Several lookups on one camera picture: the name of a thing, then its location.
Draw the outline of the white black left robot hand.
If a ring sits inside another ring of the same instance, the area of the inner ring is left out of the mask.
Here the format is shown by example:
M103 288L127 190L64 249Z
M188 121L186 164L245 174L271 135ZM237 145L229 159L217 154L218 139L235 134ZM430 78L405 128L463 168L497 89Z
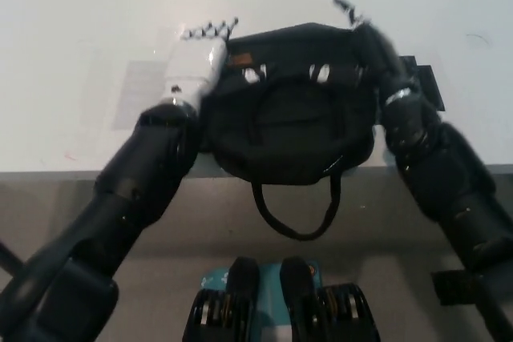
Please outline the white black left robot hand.
M165 67L162 104L200 111L203 99L215 88L225 64L235 62L228 57L227 43L238 22L234 17L182 32Z

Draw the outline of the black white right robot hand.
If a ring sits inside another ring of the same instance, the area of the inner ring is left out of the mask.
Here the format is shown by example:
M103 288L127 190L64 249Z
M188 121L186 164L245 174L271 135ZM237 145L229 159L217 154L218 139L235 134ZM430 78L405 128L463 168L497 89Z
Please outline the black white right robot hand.
M343 30L341 48L360 71L363 82L378 89L382 112L397 111L400 115L419 112L422 93L409 77L393 45L364 15L356 12L347 0L333 0L348 18L350 28Z

